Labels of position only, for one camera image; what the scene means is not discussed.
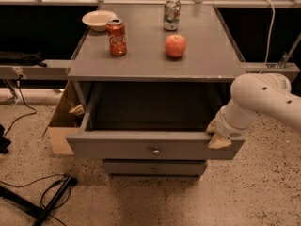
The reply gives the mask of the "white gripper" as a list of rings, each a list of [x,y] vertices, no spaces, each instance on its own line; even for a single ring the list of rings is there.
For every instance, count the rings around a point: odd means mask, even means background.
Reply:
[[[250,115],[237,106],[223,106],[208,124],[206,132],[214,133],[208,146],[221,149],[231,144],[230,140],[242,139],[249,128]]]

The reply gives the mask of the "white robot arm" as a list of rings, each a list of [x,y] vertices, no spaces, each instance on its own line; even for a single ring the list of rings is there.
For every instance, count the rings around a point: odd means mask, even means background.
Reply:
[[[230,86],[231,99],[222,106],[208,125],[213,133],[211,149],[229,147],[244,140],[249,126],[263,115],[301,131],[301,98],[291,94],[291,83],[279,73],[248,73],[237,77]]]

